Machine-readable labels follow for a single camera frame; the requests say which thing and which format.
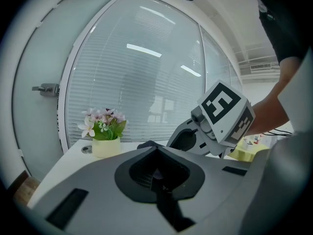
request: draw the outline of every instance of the person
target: person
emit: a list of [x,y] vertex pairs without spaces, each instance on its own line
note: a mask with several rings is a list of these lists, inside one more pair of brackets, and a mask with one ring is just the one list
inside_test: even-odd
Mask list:
[[311,39],[310,22],[303,17],[307,0],[257,1],[260,21],[279,62],[280,77],[267,97],[252,107],[256,117],[246,135],[270,131],[289,121],[277,96],[300,67]]

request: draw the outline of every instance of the black shirt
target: black shirt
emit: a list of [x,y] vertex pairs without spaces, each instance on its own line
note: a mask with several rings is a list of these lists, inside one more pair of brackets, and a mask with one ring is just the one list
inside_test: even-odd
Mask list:
[[311,33],[310,11],[306,18],[307,0],[258,0],[262,26],[275,50],[278,62],[287,57],[303,58]]

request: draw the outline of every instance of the table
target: table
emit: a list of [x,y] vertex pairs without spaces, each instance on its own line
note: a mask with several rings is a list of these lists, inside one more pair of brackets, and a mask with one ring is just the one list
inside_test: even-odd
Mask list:
[[[157,141],[157,143],[164,146],[166,146],[167,142],[168,141]],[[121,142],[121,153],[136,150],[137,146],[141,143],[144,142]],[[68,176],[75,173],[85,165],[101,159],[96,158],[92,154],[82,153],[81,149],[87,145],[91,145],[90,140],[79,140],[62,156],[62,158],[59,159],[30,198],[27,204],[29,208],[32,209],[50,189],[55,187]],[[218,156],[213,156],[211,154],[208,154],[207,156],[219,158]],[[233,160],[233,158],[228,156],[225,156],[225,159]]]
[[255,154],[258,151],[269,149],[264,144],[261,144],[261,143],[255,144],[253,143],[253,141],[251,141],[253,143],[253,147],[250,151],[248,151],[243,148],[243,142],[244,142],[244,139],[242,138],[237,144],[235,150],[232,153],[229,153],[228,155],[239,161],[252,162]]

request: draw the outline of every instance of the white table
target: white table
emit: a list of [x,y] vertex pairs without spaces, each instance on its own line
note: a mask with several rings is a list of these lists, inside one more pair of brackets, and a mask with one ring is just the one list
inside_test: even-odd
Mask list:
[[[141,143],[143,142],[122,142],[121,151],[122,153],[125,153],[136,150],[137,146]],[[157,141],[157,143],[166,145],[167,141]],[[85,165],[100,160],[100,158],[96,158],[92,154],[82,153],[81,149],[86,145],[91,145],[91,141],[79,140],[63,155],[63,157],[54,165],[51,171],[39,184],[38,188],[27,204],[29,208],[33,208],[50,189],[55,187],[68,176],[72,175],[74,172],[78,171]],[[211,154],[208,154],[207,156],[219,158],[218,156],[212,156]],[[233,160],[233,158],[228,156],[226,156],[225,159]]]

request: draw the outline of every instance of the artificial flower arrangement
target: artificial flower arrangement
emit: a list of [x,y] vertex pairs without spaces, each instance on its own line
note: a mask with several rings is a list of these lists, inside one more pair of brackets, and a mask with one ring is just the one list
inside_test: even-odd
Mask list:
[[123,136],[122,132],[128,121],[117,110],[89,108],[82,113],[86,115],[85,124],[78,124],[78,128],[83,130],[82,138],[89,136],[104,141]]

